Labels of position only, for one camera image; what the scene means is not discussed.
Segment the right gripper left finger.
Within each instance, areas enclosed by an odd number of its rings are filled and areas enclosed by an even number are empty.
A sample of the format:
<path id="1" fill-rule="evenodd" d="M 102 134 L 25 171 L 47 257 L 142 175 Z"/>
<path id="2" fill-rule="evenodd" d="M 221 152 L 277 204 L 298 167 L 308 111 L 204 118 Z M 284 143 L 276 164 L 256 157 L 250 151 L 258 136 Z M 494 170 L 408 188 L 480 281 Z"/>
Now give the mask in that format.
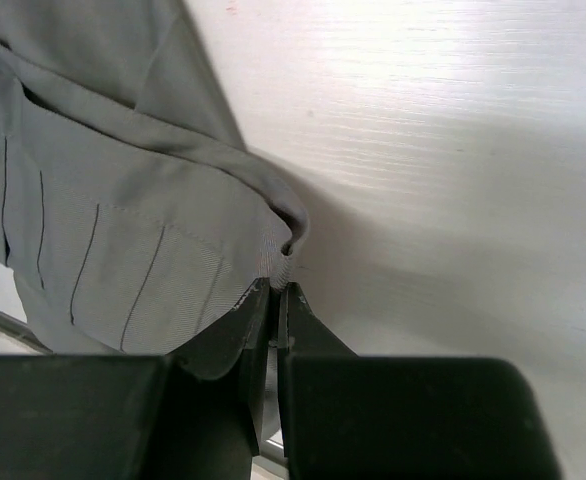
<path id="1" fill-rule="evenodd" d="M 262 438 L 270 303 L 270 282 L 256 279 L 226 314 L 171 353 L 183 375 L 177 412 L 205 432 L 216 422 L 238 431 L 253 456 Z"/>

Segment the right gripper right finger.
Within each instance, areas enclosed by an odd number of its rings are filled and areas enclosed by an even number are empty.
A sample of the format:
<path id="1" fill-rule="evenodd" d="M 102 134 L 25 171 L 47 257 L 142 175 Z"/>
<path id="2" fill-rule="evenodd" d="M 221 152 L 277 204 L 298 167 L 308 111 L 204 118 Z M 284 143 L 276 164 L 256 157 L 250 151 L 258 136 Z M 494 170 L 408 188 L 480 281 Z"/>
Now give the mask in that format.
<path id="1" fill-rule="evenodd" d="M 279 294 L 277 316 L 277 393 L 284 456 L 291 444 L 289 381 L 286 359 L 290 354 L 350 356 L 356 353 L 340 340 L 312 311 L 299 283 L 288 283 Z"/>

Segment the grey pleated skirt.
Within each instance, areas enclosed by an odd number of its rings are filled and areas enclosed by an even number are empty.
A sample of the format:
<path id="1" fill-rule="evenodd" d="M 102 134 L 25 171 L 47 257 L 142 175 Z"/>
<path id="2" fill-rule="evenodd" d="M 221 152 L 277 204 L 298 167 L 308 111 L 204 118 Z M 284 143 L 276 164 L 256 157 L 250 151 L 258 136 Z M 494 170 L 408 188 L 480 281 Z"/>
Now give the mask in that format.
<path id="1" fill-rule="evenodd" d="M 49 349 L 170 352 L 308 229 L 182 2 L 0 1 L 0 263 Z"/>

